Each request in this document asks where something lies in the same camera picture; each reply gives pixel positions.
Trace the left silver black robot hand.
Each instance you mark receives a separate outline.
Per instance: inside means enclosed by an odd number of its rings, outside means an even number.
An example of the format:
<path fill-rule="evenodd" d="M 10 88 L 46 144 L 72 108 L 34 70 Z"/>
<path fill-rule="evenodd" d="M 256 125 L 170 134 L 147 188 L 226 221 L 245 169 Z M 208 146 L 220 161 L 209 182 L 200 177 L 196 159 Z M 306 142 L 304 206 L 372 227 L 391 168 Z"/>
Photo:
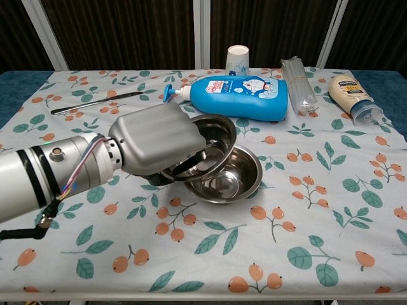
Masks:
<path fill-rule="evenodd" d="M 161 172 L 206 146 L 196 124 L 173 103 L 122 115 L 111 125 L 108 135 L 121 152 L 121 169 L 146 179 L 152 186 L 171 184 Z"/>

